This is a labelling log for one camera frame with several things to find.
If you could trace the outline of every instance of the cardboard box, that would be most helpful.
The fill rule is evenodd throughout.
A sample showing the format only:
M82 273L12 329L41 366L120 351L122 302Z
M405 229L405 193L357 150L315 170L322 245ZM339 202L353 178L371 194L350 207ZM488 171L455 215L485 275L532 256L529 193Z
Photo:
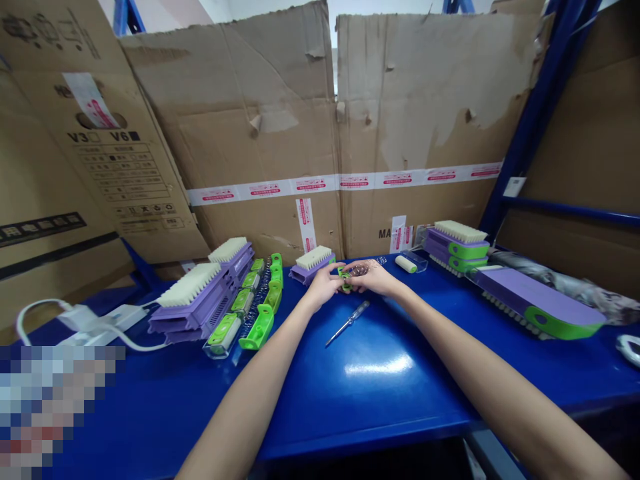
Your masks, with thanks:
M520 196L640 213L639 15L632 0L598 14ZM497 241L550 268L640 298L636 229L512 209Z
M539 22L540 10L338 17L347 256L396 251L394 235L418 224L477 226L529 92Z
M150 263L206 256L173 158L98 2L7 1L0 16L12 77L118 233Z
M120 42L212 247L343 256L326 3Z
M113 232L8 72L0 71L0 272Z

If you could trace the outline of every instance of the blue shelf frame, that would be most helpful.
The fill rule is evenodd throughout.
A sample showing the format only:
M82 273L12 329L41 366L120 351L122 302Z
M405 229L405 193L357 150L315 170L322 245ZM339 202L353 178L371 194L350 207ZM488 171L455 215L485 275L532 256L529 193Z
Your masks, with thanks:
M135 0L115 0L113 32L116 37L124 37L127 30L134 35L147 31L145 24L142 23Z
M599 8L600 0L551 0L547 6L547 14L555 13L556 18L545 62L480 223L480 230L489 234L489 241L495 240L510 207L540 209L617 225L640 226L640 216L637 215L503 195L511 177L526 176Z
M442 13L475 13L472 0L444 0Z

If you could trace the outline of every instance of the charger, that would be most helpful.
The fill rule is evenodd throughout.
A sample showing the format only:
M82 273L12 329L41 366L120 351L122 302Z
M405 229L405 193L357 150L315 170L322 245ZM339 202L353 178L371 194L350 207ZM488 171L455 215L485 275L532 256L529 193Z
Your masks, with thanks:
M72 306L71 310L62 312L58 315L58 320L70 330L83 332L90 332L101 323L100 317L92 312L88 306L82 305L82 303Z

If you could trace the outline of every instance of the metal spring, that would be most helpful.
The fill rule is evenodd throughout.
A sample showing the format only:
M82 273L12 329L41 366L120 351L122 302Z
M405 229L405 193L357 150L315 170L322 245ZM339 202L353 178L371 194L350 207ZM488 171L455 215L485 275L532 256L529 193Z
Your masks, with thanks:
M362 277L362 275L366 275L369 272L370 268L376 268L376 264L371 260L375 260L380 265L384 265L387 262L387 259L384 257L378 257L374 259L364 260L364 262L359 263L354 268L352 268L348 274L350 277Z

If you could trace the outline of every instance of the power strip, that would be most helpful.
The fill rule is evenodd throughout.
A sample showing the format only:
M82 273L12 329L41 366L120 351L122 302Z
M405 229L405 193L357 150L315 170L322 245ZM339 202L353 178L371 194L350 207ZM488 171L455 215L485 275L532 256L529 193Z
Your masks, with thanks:
M147 316L142 307L135 305L120 305L109 312L100 320L110 323L114 327L126 331ZM117 338L117 335L109 330L96 329L92 332L76 332L68 339L62 340L58 345L75 345L77 347L104 347Z

